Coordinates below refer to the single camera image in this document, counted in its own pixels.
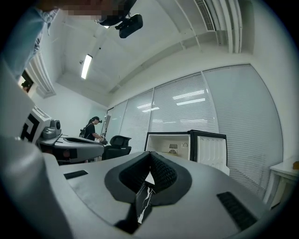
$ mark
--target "office chair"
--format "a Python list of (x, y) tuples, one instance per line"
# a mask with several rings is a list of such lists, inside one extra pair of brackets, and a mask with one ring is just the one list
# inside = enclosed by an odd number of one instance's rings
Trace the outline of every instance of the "office chair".
[(128, 155), (132, 149), (132, 147), (128, 146), (130, 139), (120, 135), (112, 137), (110, 140), (111, 145), (107, 145), (104, 148), (102, 161)]

